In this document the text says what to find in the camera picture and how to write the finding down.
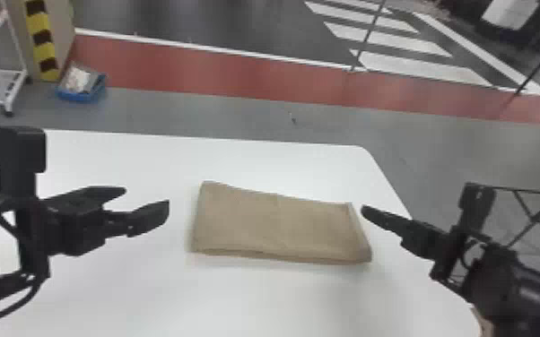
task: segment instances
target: red floor stripe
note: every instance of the red floor stripe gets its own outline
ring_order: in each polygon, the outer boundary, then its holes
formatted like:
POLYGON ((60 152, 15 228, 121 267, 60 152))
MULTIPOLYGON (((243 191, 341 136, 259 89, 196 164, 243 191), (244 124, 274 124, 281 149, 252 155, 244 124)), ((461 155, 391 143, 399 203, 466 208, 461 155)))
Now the red floor stripe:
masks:
POLYGON ((451 82, 77 36, 72 59, 109 85, 540 124, 540 97, 451 82))

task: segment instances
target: black cable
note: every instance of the black cable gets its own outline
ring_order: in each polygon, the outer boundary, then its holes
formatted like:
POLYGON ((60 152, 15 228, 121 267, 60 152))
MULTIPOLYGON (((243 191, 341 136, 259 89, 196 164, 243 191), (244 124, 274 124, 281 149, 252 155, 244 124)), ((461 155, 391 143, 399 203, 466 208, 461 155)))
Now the black cable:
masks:
POLYGON ((44 278, 42 277, 42 274, 39 270, 40 260, 38 259, 38 252, 32 242, 20 233, 18 233, 15 228, 10 223, 8 223, 8 221, 6 221, 2 214, 0 214, 0 226, 9 234, 11 234, 14 238, 16 238, 19 244, 24 246, 27 252, 31 255, 33 261, 36 262, 36 272, 34 275, 34 279, 31 283, 30 291, 14 304, 0 310, 0 318, 3 318, 28 304, 36 296, 36 294, 38 294, 38 291, 41 288, 42 283, 44 282, 44 278))

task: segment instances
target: beige towel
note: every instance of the beige towel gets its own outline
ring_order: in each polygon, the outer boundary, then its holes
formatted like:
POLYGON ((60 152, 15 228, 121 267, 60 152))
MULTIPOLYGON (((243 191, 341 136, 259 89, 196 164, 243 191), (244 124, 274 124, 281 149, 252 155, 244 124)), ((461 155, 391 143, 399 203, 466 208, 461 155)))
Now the beige towel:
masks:
POLYGON ((323 264, 371 260, 367 238, 350 203, 322 203, 205 181, 192 248, 323 264))

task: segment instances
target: robotic arm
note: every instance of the robotic arm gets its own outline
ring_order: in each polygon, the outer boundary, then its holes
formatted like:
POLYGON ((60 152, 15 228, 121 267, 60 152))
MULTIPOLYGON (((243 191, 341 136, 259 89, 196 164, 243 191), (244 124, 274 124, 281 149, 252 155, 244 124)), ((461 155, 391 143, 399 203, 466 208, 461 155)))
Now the robotic arm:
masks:
POLYGON ((107 238, 141 235, 162 225, 170 202, 147 204, 132 212, 104 209, 126 192, 123 187, 91 186, 40 200, 36 174, 46 170, 46 136, 30 127, 0 127, 0 226, 19 242, 20 269, 0 275, 0 299, 24 289, 27 295, 0 311, 0 318, 27 304, 50 278, 49 257, 80 256, 107 238), (14 226, 4 217, 14 213, 14 226))
MULTIPOLYGON (((363 206, 364 218, 402 238, 400 246, 435 262, 429 276, 475 305, 494 325, 494 337, 540 336, 540 272, 522 264, 515 251, 493 242, 481 230, 495 199, 489 186, 467 184, 459 207, 462 214, 449 233, 431 224, 408 220, 363 206), (466 252, 481 245, 483 255, 468 264, 466 252), (468 273, 453 280, 458 262, 468 273)), ((538 221, 540 212, 534 220, 538 221)))

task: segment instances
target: crosswalk stripe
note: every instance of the crosswalk stripe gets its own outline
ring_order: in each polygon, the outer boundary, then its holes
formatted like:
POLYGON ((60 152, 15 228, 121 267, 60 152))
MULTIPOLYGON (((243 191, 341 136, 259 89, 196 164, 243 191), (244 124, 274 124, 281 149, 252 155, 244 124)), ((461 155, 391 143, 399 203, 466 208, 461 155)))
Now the crosswalk stripe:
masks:
MULTIPOLYGON (((374 15, 366 14, 366 13, 359 13, 355 11, 348 11, 341 8, 332 7, 325 4, 316 4, 311 2, 306 2, 306 5, 309 7, 312 12, 316 14, 326 15, 326 16, 332 16, 339 19, 346 19, 350 21, 355 22, 364 22, 364 23, 370 23, 374 17, 374 15)), ((418 33, 418 31, 413 28, 410 24, 389 19, 389 18, 379 18, 377 20, 377 25, 382 27, 388 27, 394 30, 405 30, 405 31, 411 31, 413 33, 418 33)))
MULTIPOLYGON (((441 23, 440 21, 432 18, 430 15, 422 14, 422 13, 415 13, 414 14, 417 18, 423 20, 425 23, 427 23, 432 28, 439 30, 444 35, 448 36, 449 38, 453 39, 455 42, 458 43, 458 45, 466 50, 468 50, 470 53, 474 54, 475 56, 481 58, 486 64, 494 67, 499 72, 505 74, 507 77, 509 77, 513 82, 516 82, 517 84, 521 84, 525 79, 526 76, 510 65, 507 65, 506 63, 502 62, 498 57, 493 56, 492 54, 488 53, 487 51, 481 49, 479 46, 477 46, 475 43, 469 41, 462 35, 458 34, 457 32, 453 31, 451 28, 446 26, 445 24, 441 23)), ((540 94, 540 84, 538 84, 535 81, 530 81, 527 84, 527 89, 530 92, 540 94)))
MULTIPOLYGON (((350 51, 354 55, 357 53, 356 50, 350 49, 350 51)), ((455 65, 440 65, 432 62, 369 52, 362 53, 360 62, 367 69, 378 72, 398 73, 433 80, 492 86, 473 70, 455 65)))
MULTIPOLYGON (((370 9, 375 12, 379 9, 378 4, 373 4, 373 3, 369 3, 369 2, 361 1, 361 0, 325 0, 325 1, 330 2, 330 3, 335 3, 335 4, 348 4, 354 7, 370 9)), ((381 12, 385 14, 393 14, 387 8, 383 8, 383 11, 381 12)))
MULTIPOLYGON (((362 41, 366 36, 366 30, 361 30, 360 28, 344 26, 342 24, 336 24, 331 22, 325 22, 325 25, 333 32, 333 34, 335 34, 338 38, 341 39, 362 41)), ((393 48, 413 50, 421 53, 452 57, 449 52, 447 52, 433 42, 425 41, 422 39, 405 38, 393 34, 382 33, 380 31, 373 31, 370 34, 369 43, 393 48)))

